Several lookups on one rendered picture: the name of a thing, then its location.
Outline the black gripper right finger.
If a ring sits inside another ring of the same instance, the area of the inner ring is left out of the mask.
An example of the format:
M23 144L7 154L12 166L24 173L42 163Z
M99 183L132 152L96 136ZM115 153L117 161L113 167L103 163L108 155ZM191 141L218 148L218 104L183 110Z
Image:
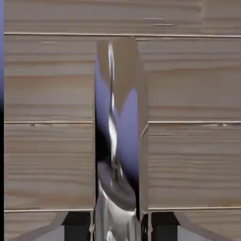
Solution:
M228 241L228 238L192 223L181 212L153 212L151 241Z

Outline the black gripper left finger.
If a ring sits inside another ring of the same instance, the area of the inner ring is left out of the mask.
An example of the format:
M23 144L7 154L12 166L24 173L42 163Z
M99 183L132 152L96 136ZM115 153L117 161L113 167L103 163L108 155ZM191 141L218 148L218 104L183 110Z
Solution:
M91 212L58 212L50 224L16 237L16 241L91 241Z

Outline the shiny curved metal handle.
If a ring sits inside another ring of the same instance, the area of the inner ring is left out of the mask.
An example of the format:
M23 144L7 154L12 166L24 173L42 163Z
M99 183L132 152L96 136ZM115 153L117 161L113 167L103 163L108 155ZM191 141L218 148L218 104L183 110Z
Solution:
M142 241L148 210L147 80L134 37L97 44L95 241Z

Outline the light wood cabinet door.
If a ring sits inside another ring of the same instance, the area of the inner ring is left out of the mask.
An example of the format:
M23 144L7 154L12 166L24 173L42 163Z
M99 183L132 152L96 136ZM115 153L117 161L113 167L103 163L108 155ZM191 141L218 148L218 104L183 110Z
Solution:
M241 206L241 124L151 122L145 138L146 208ZM91 209L94 147L89 123L6 124L5 208Z
M93 118L94 37L5 36L5 120ZM151 121L241 121L241 39L138 38Z

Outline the light wood cabinet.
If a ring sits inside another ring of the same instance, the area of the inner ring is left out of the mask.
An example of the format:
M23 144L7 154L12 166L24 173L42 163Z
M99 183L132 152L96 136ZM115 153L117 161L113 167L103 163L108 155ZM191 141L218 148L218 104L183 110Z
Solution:
M241 39L241 0L4 0L5 36ZM239 123L224 120L151 121L156 123ZM18 121L6 124L81 124L81 121ZM58 212L91 209L7 210L4 241L50 224ZM241 241L241 206L232 208L149 209L181 212L194 224L228 241Z

